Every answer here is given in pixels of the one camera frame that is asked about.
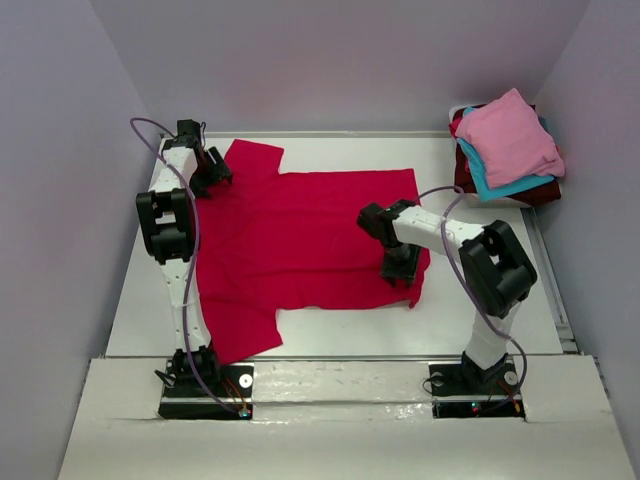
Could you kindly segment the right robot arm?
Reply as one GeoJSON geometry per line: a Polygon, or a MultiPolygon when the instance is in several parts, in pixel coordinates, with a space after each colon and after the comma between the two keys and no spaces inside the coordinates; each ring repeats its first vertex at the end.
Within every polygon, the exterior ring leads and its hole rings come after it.
{"type": "Polygon", "coordinates": [[[357,225],[381,243],[381,276],[391,285],[414,283],[423,251],[446,256],[476,309],[456,378],[473,392],[491,386],[506,364],[514,317],[538,279],[511,226],[450,220],[408,200],[371,203],[360,210],[357,225]]]}

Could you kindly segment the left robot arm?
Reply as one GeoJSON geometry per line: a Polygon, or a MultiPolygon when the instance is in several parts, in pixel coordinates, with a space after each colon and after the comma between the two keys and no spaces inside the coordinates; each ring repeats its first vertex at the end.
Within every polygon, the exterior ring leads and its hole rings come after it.
{"type": "MultiPolygon", "coordinates": [[[[161,125],[135,117],[130,126],[142,142],[140,123],[161,125]]],[[[174,323],[175,352],[159,378],[166,387],[193,388],[214,401],[221,370],[211,333],[207,328],[196,286],[196,263],[200,249],[200,222],[196,200],[208,198],[209,189],[233,182],[233,174],[217,148],[208,147],[205,124],[179,120],[168,135],[157,159],[162,168],[146,192],[136,196],[136,210],[146,252],[160,267],[168,288],[174,323]]]]}

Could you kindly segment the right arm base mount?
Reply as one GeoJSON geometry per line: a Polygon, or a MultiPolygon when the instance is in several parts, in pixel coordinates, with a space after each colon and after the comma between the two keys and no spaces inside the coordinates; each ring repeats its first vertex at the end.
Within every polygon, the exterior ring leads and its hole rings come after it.
{"type": "Polygon", "coordinates": [[[422,382],[431,396],[435,419],[520,418],[526,417],[517,386],[515,365],[508,361],[487,383],[472,386],[462,377],[462,366],[435,363],[428,367],[422,382]]]}

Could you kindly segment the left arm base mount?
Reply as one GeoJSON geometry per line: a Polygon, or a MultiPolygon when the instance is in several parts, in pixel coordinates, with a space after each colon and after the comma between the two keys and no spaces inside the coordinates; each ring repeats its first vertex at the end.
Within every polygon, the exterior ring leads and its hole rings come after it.
{"type": "Polygon", "coordinates": [[[154,374],[162,382],[158,415],[165,420],[248,421],[253,418],[255,365],[249,362],[221,367],[220,380],[204,380],[217,397],[206,393],[195,378],[181,382],[170,374],[171,362],[154,374]]]}

